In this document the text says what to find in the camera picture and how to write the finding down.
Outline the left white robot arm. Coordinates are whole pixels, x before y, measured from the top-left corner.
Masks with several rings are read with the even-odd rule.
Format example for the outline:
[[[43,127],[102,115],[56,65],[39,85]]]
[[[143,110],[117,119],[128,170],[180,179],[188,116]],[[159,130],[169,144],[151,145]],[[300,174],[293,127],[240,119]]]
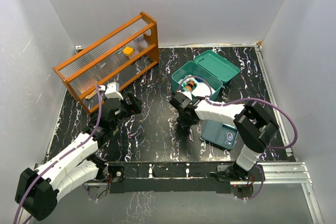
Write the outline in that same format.
[[[82,132],[63,151],[36,169],[25,169],[20,177],[15,201],[18,209],[36,220],[44,220],[57,203],[69,192],[90,180],[104,181],[108,177],[107,162],[96,152],[118,131],[122,120],[142,111],[142,101],[133,93],[125,99],[120,93],[98,99],[98,111],[91,114]]]

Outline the blue-grey divider tray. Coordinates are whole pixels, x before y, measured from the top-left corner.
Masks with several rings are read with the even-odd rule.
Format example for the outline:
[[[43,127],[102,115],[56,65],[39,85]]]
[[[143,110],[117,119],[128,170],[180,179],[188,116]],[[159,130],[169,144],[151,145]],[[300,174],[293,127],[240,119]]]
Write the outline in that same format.
[[[225,144],[227,132],[234,132],[238,136],[238,131],[235,127],[221,122],[206,120],[200,134],[200,139],[216,148],[231,150],[233,147],[229,147]]]

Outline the teal medicine box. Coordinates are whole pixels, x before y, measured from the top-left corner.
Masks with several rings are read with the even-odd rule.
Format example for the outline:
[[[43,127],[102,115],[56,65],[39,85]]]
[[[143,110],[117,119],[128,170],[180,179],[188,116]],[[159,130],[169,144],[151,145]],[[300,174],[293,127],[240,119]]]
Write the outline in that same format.
[[[184,87],[189,81],[196,84],[203,82],[215,90],[210,97],[214,101],[221,88],[228,85],[239,73],[239,67],[212,50],[207,50],[172,74],[172,92],[185,91]]]

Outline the brown medicine bottle orange cap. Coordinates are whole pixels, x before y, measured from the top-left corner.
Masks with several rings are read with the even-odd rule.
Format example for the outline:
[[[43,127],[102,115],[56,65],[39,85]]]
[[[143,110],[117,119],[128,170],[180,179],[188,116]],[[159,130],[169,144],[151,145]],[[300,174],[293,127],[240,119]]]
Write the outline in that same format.
[[[196,84],[195,82],[193,82],[193,81],[189,81],[189,82],[185,85],[184,89],[185,89],[186,91],[188,91],[188,92],[192,92],[192,91],[195,89],[196,86],[197,86],[197,84]]]

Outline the black handled scissors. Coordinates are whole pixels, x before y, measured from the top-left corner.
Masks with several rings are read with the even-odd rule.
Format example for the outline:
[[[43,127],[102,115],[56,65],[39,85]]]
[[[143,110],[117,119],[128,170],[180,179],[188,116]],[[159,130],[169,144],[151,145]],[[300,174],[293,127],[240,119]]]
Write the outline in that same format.
[[[192,131],[191,129],[189,129],[188,140],[189,140],[190,142],[194,142],[193,131]]]

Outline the white gauze packet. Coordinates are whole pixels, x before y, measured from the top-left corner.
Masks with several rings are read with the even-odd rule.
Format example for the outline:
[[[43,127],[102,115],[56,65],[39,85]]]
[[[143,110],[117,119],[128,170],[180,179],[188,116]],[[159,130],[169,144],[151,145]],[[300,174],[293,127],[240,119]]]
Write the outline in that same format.
[[[195,97],[211,97],[215,90],[209,87],[207,84],[200,82],[197,84],[195,89],[192,91],[192,95]]]

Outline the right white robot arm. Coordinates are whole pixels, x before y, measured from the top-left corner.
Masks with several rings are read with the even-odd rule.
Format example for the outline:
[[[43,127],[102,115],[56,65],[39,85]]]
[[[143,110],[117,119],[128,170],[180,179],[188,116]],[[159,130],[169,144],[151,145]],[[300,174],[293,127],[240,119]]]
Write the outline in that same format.
[[[260,155],[279,130],[276,120],[257,99],[248,99],[245,104],[229,104],[214,102],[208,97],[191,99],[178,92],[172,96],[169,103],[177,110],[177,121],[182,127],[195,125],[201,120],[211,120],[237,129],[244,145],[236,161],[227,171],[227,176],[236,180],[247,180],[253,174],[253,167]]]

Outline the small tape roll bag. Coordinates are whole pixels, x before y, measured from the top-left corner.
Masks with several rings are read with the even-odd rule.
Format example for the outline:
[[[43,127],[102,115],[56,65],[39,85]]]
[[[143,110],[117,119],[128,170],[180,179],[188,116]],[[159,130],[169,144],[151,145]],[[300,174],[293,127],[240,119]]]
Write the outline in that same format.
[[[229,147],[234,147],[236,144],[237,134],[234,132],[227,132],[225,137],[225,144]]]

